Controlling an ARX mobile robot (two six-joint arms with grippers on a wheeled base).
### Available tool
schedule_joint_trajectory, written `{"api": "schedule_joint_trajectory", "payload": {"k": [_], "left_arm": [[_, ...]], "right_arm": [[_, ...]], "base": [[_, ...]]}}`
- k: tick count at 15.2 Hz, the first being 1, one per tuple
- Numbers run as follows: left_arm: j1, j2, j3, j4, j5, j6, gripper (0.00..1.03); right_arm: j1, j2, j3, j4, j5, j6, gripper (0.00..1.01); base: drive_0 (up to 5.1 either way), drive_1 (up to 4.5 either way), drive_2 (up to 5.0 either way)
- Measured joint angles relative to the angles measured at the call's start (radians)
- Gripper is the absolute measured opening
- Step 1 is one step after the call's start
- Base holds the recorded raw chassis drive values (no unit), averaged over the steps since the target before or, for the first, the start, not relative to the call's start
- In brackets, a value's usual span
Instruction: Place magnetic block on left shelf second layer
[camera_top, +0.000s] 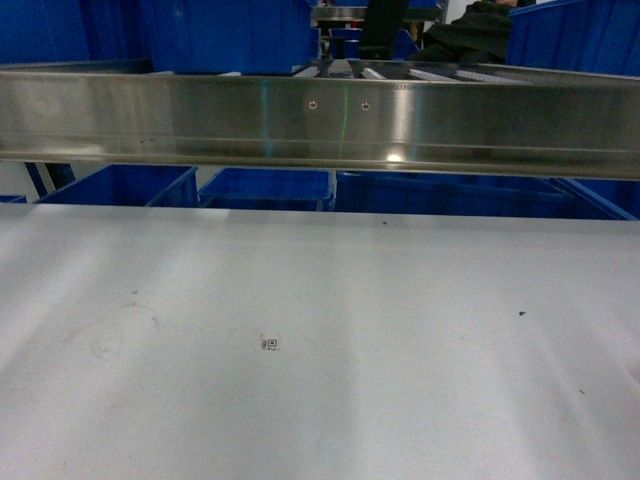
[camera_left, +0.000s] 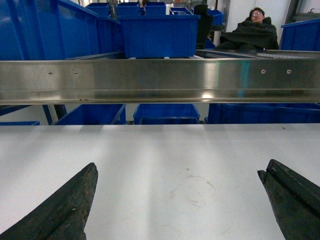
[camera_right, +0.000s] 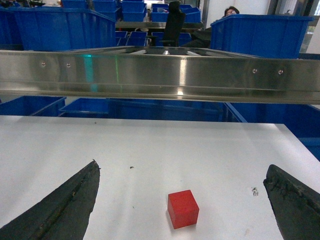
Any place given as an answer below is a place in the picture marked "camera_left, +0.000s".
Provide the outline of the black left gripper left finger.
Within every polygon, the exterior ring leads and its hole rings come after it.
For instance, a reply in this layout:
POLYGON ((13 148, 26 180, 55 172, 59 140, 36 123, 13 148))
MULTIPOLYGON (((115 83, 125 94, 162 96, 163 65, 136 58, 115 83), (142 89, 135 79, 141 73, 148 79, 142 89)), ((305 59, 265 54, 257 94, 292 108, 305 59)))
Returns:
POLYGON ((97 166, 92 162, 28 215, 0 234, 2 240, 85 240, 97 166))

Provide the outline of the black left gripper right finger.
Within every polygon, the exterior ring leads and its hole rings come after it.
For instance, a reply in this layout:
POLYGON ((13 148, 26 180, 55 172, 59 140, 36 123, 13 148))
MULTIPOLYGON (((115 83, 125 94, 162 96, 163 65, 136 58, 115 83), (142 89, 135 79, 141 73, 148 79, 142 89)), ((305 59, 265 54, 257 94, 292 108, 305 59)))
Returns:
POLYGON ((271 159, 257 174, 286 240, 320 238, 320 187, 271 159))

